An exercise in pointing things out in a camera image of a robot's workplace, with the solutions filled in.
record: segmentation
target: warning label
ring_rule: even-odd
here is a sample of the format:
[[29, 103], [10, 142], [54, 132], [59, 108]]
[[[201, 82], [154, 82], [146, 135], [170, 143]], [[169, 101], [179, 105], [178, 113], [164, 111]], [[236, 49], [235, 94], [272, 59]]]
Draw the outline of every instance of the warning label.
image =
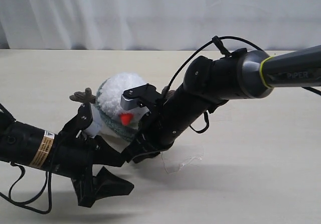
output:
[[40, 169], [44, 162], [46, 161], [48, 154], [51, 150], [51, 147], [55, 140], [55, 134], [51, 133], [49, 131], [45, 131], [44, 137], [42, 138], [41, 144], [39, 146], [39, 149], [30, 163], [30, 167], [38, 168]]

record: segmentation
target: white curtain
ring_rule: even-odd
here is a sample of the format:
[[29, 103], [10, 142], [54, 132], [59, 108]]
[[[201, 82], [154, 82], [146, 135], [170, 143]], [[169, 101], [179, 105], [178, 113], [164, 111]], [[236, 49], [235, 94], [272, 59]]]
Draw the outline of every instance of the white curtain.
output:
[[12, 49], [194, 50], [232, 35], [295, 50], [321, 44], [320, 26], [321, 0], [0, 0]]

